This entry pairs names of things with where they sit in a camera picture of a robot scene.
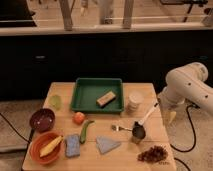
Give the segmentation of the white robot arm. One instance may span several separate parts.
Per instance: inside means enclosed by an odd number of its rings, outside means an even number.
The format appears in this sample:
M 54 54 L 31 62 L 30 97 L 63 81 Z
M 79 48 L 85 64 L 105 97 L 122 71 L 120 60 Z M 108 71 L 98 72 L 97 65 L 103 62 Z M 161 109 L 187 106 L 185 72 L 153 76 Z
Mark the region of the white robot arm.
M 213 114 L 213 88 L 205 84 L 207 78 L 207 67 L 200 62 L 193 62 L 167 73 L 166 86 L 158 94 L 165 125 L 174 120 L 175 108 L 185 100 L 195 103 L 208 114 Z

